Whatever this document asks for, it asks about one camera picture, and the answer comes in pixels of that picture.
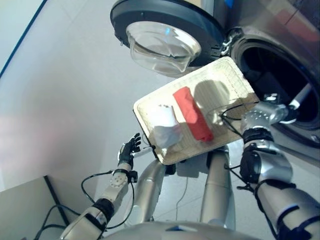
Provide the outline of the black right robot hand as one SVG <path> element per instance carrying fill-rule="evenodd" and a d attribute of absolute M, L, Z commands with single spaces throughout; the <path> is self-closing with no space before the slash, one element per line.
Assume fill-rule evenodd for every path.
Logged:
<path fill-rule="evenodd" d="M 311 91 L 311 84 L 306 84 L 286 107 L 287 115 L 282 121 L 280 121 L 280 123 L 287 125 L 292 124 L 297 120 L 298 109 L 300 108 L 303 101 L 306 99 L 306 97 L 309 95 Z"/>

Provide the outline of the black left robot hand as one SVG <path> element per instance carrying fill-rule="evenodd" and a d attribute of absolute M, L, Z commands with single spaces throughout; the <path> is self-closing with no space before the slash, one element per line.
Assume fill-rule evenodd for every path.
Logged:
<path fill-rule="evenodd" d="M 140 133 L 136 133 L 128 142 L 122 144 L 117 154 L 118 165 L 128 164 L 133 168 L 134 158 L 141 157 L 155 149 L 154 145 L 140 147 L 141 140 Z"/>

